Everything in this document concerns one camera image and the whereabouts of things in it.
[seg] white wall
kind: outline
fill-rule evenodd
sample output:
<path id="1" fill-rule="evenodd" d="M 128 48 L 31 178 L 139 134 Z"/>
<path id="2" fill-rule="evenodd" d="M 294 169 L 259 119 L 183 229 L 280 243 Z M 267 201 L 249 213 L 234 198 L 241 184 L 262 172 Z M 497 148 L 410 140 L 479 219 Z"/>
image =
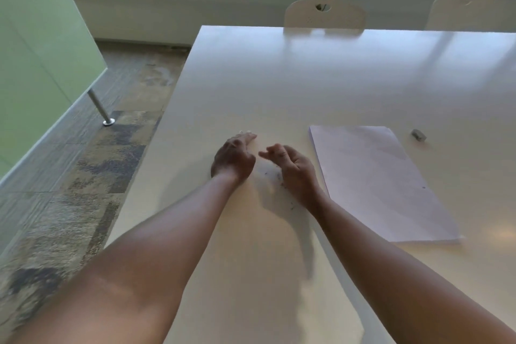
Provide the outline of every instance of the white wall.
<path id="1" fill-rule="evenodd" d="M 296 0 L 75 0 L 96 38 L 192 44 L 201 25 L 282 26 Z M 368 13 L 368 28 L 423 29 L 434 0 L 348 0 Z M 503 31 L 516 31 L 516 0 Z"/>

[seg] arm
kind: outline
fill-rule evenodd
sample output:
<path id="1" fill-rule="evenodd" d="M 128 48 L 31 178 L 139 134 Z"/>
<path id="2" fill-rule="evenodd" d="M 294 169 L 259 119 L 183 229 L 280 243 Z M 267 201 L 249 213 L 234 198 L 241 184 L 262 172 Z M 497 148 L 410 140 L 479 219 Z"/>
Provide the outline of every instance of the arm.
<path id="1" fill-rule="evenodd" d="M 398 344 L 516 343 L 516 333 L 502 321 L 327 197 L 308 158 L 280 144 L 260 156 L 280 166 L 284 185 L 317 219 Z"/>
<path id="2" fill-rule="evenodd" d="M 209 182 L 94 257 L 12 343 L 163 342 L 226 202 L 251 174 L 255 137 L 229 139 Z"/>

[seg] right hand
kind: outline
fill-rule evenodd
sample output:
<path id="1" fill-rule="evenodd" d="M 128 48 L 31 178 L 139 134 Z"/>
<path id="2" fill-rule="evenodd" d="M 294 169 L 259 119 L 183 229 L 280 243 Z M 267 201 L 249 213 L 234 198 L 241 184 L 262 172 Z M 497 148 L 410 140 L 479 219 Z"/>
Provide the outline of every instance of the right hand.
<path id="1" fill-rule="evenodd" d="M 322 193 L 310 159 L 291 146 L 282 146 L 279 143 L 267 147 L 267 151 L 260 151 L 258 155 L 281 168 L 285 187 L 310 210 Z"/>

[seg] white chair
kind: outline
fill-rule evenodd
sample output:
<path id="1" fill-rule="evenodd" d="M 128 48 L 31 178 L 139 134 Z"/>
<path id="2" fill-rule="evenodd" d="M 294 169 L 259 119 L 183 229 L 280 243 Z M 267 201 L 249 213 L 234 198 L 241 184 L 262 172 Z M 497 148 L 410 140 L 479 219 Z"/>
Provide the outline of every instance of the white chair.
<path id="1" fill-rule="evenodd" d="M 319 11 L 317 5 L 326 6 Z M 286 28 L 353 28 L 364 30 L 365 11 L 343 0 L 298 0 L 285 11 Z"/>
<path id="2" fill-rule="evenodd" d="M 507 12 L 501 0 L 435 0 L 426 30 L 497 32 Z"/>

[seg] hand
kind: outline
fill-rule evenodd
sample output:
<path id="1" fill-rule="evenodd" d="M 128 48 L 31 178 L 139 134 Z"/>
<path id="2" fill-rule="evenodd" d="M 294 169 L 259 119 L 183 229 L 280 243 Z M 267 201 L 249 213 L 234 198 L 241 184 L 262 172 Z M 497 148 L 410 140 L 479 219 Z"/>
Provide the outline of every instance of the hand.
<path id="1" fill-rule="evenodd" d="M 260 151 L 258 155 L 280 166 L 285 187 L 305 208 L 313 208 L 322 190 L 310 159 L 291 146 L 282 146 L 279 143 L 267 147 L 267 151 Z"/>
<path id="2" fill-rule="evenodd" d="M 255 166 L 256 157 L 247 151 L 247 145 L 256 138 L 251 132 L 239 133 L 229 138 L 215 154 L 212 177 L 226 174 L 237 184 L 244 182 Z"/>

